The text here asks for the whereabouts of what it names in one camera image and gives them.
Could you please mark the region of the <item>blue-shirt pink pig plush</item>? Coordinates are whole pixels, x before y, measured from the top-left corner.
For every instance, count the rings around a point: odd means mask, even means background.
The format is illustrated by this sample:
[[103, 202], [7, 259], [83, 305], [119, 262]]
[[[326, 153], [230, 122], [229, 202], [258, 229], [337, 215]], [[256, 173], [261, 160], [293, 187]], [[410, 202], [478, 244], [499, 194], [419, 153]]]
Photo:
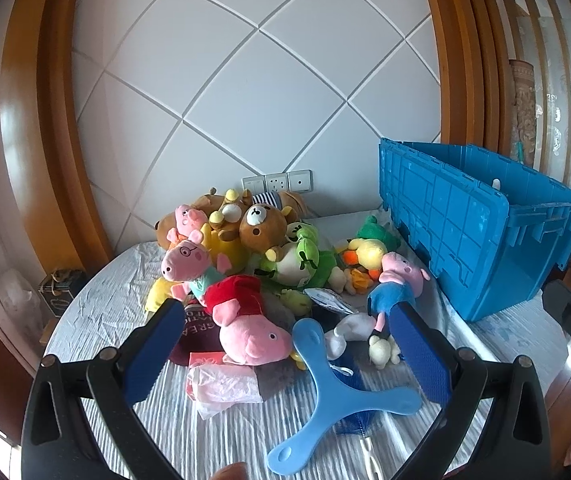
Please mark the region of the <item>blue-shirt pink pig plush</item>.
[[431, 280], [430, 273], [412, 263], [398, 252], [388, 252], [382, 258], [379, 282], [368, 295], [368, 313], [377, 319], [374, 330], [388, 335], [389, 313], [400, 302], [415, 305], [422, 295], [424, 283]]

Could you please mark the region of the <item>light blue three-arm boomerang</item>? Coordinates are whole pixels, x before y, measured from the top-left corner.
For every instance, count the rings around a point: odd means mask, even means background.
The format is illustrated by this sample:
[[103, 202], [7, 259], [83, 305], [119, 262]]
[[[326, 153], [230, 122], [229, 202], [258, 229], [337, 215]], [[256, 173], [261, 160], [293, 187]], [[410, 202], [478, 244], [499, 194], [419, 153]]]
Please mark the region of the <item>light blue three-arm boomerang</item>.
[[288, 476], [306, 467], [325, 434], [348, 415], [371, 411], [409, 416], [422, 408], [421, 396], [409, 387], [363, 391], [341, 382], [325, 354], [325, 333], [312, 318], [296, 322], [292, 340], [314, 379], [316, 405], [303, 428], [267, 454], [268, 468], [275, 474]]

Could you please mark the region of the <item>white goose plush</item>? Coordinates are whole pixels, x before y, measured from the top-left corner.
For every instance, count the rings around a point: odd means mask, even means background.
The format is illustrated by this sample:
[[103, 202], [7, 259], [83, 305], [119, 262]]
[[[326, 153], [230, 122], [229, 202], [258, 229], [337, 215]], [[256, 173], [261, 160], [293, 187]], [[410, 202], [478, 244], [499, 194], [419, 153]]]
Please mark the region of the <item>white goose plush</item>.
[[345, 352], [348, 342], [367, 341], [377, 329], [378, 320], [366, 313], [346, 315], [333, 330], [325, 333], [325, 354], [335, 361]]

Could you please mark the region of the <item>red-dress pink pig plush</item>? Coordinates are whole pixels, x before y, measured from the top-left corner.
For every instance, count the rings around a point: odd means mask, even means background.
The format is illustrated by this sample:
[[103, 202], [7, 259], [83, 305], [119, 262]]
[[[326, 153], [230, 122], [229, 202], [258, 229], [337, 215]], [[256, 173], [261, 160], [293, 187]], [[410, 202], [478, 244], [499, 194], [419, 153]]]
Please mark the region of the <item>red-dress pink pig plush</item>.
[[264, 315], [260, 281], [233, 275], [208, 287], [205, 311], [219, 327], [219, 341], [229, 361], [261, 366], [287, 359], [292, 337]]

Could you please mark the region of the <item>grey fluffy plush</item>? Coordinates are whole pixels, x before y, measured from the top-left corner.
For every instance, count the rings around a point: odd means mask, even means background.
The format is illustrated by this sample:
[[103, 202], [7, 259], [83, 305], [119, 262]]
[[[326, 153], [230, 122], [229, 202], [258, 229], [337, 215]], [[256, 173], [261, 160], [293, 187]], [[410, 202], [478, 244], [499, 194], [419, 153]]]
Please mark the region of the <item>grey fluffy plush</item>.
[[[268, 320], [287, 333], [291, 333], [295, 323], [294, 314], [271, 292], [263, 292], [261, 297], [264, 301], [264, 314]], [[264, 364], [255, 367], [254, 370], [261, 399], [268, 401], [293, 384], [297, 368], [294, 361], [287, 356], [282, 361]]]

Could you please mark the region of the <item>white blue wipes packet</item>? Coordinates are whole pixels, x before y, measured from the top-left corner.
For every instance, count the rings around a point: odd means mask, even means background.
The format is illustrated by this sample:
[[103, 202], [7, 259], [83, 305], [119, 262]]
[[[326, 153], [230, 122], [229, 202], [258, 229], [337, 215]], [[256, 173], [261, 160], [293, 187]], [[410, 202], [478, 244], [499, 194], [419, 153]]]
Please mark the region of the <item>white blue wipes packet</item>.
[[339, 315], [352, 315], [357, 313], [357, 309], [342, 296], [337, 295], [331, 289], [326, 288], [305, 288], [304, 294], [317, 306], [329, 310]]

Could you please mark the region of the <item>small green frog keychain plush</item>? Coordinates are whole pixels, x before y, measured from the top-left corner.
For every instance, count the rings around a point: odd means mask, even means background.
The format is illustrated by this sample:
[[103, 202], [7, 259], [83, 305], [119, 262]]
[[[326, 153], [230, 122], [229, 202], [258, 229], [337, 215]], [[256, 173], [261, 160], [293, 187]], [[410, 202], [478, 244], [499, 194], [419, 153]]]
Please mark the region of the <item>small green frog keychain plush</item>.
[[289, 309], [295, 318], [306, 318], [313, 310], [311, 299], [297, 289], [282, 289], [278, 297], [282, 304]]

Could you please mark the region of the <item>blue plastic storage crate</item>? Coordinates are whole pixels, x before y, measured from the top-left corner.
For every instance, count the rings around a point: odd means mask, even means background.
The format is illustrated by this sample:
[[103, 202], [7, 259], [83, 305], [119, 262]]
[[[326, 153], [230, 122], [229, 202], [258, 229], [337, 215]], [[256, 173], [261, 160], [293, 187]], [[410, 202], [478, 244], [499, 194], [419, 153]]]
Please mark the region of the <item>blue plastic storage crate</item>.
[[379, 145], [380, 196], [461, 318], [534, 298], [571, 258], [571, 188], [479, 146]]

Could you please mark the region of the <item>small cream plush figure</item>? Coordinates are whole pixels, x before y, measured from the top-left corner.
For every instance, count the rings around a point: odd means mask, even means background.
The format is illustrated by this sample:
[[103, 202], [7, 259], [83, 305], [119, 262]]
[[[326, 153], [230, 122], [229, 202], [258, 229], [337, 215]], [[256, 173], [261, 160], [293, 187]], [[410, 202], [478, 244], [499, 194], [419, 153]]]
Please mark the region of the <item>small cream plush figure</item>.
[[392, 336], [383, 338], [371, 335], [368, 346], [370, 362], [377, 370], [384, 370], [389, 364], [398, 365], [401, 361], [400, 348]]

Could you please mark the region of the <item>maroon knitted hat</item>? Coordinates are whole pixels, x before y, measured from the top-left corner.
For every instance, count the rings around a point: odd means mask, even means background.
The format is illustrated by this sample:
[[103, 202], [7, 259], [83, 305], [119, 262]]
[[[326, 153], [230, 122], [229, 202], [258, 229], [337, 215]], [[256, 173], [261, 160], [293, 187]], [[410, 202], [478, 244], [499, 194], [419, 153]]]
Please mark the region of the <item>maroon knitted hat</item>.
[[219, 332], [220, 327], [202, 306], [195, 302], [188, 304], [182, 334], [168, 360], [179, 366], [188, 366], [192, 353], [221, 352]]

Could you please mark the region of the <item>yellow plush body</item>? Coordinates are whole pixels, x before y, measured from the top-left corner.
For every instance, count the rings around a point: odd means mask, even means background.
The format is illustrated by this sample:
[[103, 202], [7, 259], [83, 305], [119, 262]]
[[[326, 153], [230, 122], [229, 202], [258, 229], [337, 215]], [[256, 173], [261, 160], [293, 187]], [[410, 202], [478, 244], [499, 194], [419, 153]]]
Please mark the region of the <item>yellow plush body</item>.
[[[174, 227], [174, 217], [167, 214], [162, 220], [157, 222], [155, 227], [157, 243], [164, 249], [170, 249], [176, 244], [176, 240], [168, 240], [167, 233]], [[230, 261], [230, 268], [227, 275], [241, 273], [250, 259], [250, 253], [243, 246], [241, 240], [235, 237], [234, 240], [220, 240], [219, 233], [215, 231], [208, 222], [200, 227], [200, 232], [204, 238], [202, 244], [210, 253], [212, 263], [216, 264], [220, 255], [225, 255]], [[176, 235], [177, 240], [183, 240], [181, 233]], [[171, 298], [171, 287], [178, 285], [178, 282], [167, 281], [161, 276], [152, 285], [145, 301], [145, 310], [155, 313], [167, 298]]]

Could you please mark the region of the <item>yellow duck green-hat plush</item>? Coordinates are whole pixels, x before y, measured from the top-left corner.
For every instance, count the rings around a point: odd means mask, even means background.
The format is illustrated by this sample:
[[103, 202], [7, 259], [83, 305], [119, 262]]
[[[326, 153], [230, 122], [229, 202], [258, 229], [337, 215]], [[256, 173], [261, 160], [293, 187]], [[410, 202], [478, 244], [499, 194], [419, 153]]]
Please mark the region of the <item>yellow duck green-hat plush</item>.
[[357, 236], [348, 240], [340, 250], [340, 256], [343, 263], [366, 271], [369, 278], [378, 281], [383, 271], [383, 257], [389, 252], [396, 252], [400, 245], [400, 236], [370, 214], [357, 231]]

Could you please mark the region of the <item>teal-shirt pink pig plush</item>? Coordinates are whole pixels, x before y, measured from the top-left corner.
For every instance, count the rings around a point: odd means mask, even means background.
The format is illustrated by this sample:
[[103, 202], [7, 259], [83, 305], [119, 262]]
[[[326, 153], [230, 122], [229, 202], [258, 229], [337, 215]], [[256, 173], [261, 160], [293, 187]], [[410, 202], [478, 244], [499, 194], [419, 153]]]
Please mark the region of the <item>teal-shirt pink pig plush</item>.
[[162, 261], [163, 278], [173, 282], [171, 295], [183, 301], [192, 294], [205, 306], [205, 294], [212, 286], [226, 277], [231, 262], [225, 254], [219, 254], [212, 263], [210, 253], [202, 244], [204, 235], [199, 230], [190, 233], [186, 240], [168, 250]]

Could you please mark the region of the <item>brown deer plush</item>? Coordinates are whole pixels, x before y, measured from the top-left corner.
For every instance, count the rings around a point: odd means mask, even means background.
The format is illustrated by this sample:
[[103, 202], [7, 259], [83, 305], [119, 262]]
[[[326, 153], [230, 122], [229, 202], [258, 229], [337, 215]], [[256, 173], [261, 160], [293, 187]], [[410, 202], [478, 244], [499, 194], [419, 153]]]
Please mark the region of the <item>brown deer plush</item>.
[[205, 212], [208, 223], [224, 242], [238, 238], [238, 229], [247, 209], [252, 205], [252, 193], [228, 188], [226, 193], [218, 194], [215, 188], [197, 197], [192, 207]]

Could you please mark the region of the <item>striped-shirt brown plush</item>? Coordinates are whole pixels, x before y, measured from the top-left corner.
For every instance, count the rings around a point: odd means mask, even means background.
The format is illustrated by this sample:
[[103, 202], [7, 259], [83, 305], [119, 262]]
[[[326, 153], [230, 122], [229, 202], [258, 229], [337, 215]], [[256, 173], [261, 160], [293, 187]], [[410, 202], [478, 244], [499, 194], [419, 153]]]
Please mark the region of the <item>striped-shirt brown plush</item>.
[[257, 193], [252, 196], [254, 204], [263, 204], [283, 209], [286, 206], [291, 207], [299, 218], [307, 218], [309, 216], [308, 208], [302, 198], [297, 193], [289, 191], [269, 191]]

